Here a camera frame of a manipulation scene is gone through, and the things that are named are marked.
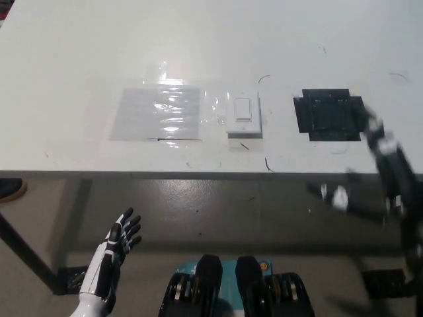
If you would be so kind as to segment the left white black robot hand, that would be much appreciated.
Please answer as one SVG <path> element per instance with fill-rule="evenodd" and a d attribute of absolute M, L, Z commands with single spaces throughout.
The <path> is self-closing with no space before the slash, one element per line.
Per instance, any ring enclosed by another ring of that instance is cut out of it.
<path fill-rule="evenodd" d="M 126 256 L 141 241 L 139 215 L 134 209 L 123 212 L 97 246 L 80 288 L 81 293 L 107 300 L 116 292 L 120 269 Z"/>

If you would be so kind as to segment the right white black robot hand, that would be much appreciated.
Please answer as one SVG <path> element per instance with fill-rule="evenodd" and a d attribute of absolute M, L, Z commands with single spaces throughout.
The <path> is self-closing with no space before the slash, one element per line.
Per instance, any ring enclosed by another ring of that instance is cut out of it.
<path fill-rule="evenodd" d="M 403 148 L 386 132 L 381 118 L 367 106 L 352 111 L 364 121 L 364 135 L 381 180 L 384 208 L 372 210 L 342 185 L 307 184 L 307 191 L 334 210 L 374 223 L 398 221 L 409 234 L 422 234 L 422 183 L 418 181 Z"/>

